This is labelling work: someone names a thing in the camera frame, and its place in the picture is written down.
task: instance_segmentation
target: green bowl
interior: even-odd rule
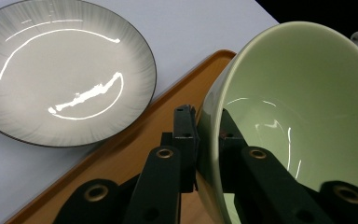
[[[235,211],[222,191],[218,153],[223,108],[250,146],[270,150],[299,183],[358,187],[358,47],[345,36],[304,21],[274,26],[212,85],[198,127],[198,183],[214,221],[229,223]]]

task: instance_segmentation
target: white table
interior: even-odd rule
[[[89,1],[128,20],[150,45],[158,69],[154,99],[215,51],[238,52],[257,34],[278,24],[254,0]],[[0,7],[15,2],[0,0]],[[96,147],[37,147],[0,134],[0,223]]]

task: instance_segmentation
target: plate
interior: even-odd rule
[[[0,132],[48,147],[91,144],[146,109],[156,64],[118,14],[76,0],[0,9]]]
[[[226,109],[250,146],[271,151],[299,183],[358,187],[358,47],[320,24],[292,21],[249,42],[206,95],[198,184],[216,221],[238,222],[223,193],[218,136]]]

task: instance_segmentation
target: wooden tray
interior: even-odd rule
[[[179,105],[193,105],[199,111],[213,82],[234,56],[229,50],[211,55],[151,104],[129,128],[109,138],[7,223],[52,223],[83,183],[104,178],[120,185],[139,174],[149,151],[159,146],[161,133],[172,132],[173,110]],[[212,223],[197,192],[182,194],[181,222]]]

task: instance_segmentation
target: ceramic bowl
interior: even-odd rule
[[[224,108],[246,142],[270,150],[299,183],[315,190],[331,180],[358,186],[358,47],[345,36],[304,21],[274,26],[211,87],[198,127],[198,182],[213,219],[229,223],[235,211],[218,163]]]
[[[29,0],[0,9],[0,132],[75,147],[104,140],[148,106],[156,65],[118,14],[77,0]]]

